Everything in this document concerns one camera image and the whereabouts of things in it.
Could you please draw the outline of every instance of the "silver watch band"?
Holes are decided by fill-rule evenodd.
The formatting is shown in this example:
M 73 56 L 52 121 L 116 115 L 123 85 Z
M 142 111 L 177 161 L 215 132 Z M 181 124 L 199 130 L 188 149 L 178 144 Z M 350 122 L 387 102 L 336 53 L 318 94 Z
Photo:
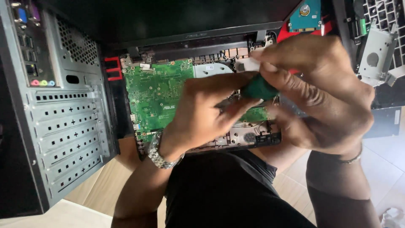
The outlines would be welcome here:
M 178 164 L 184 157 L 184 154 L 175 162 L 167 162 L 159 154 L 160 142 L 162 141 L 163 129 L 158 130 L 152 138 L 152 141 L 148 148 L 148 157 L 152 162 L 161 169 L 170 169 Z

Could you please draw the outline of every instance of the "wooden floor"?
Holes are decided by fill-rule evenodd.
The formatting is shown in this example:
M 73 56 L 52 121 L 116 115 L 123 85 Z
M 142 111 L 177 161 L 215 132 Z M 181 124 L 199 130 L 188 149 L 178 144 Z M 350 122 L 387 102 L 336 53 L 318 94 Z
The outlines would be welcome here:
M 389 207 L 405 209 L 405 108 L 402 108 L 401 132 L 399 136 L 364 140 L 361 164 L 370 183 L 371 200 L 377 213 Z M 132 138 L 120 140 L 126 144 L 121 151 L 134 151 Z M 309 153 L 297 160 L 282 174 L 277 175 L 274 187 L 280 197 L 315 224 L 315 215 L 305 180 Z M 119 193 L 131 172 L 116 159 L 111 160 L 87 181 L 65 197 L 98 212 L 113 215 Z M 165 200 L 158 210 L 159 227 L 164 227 Z

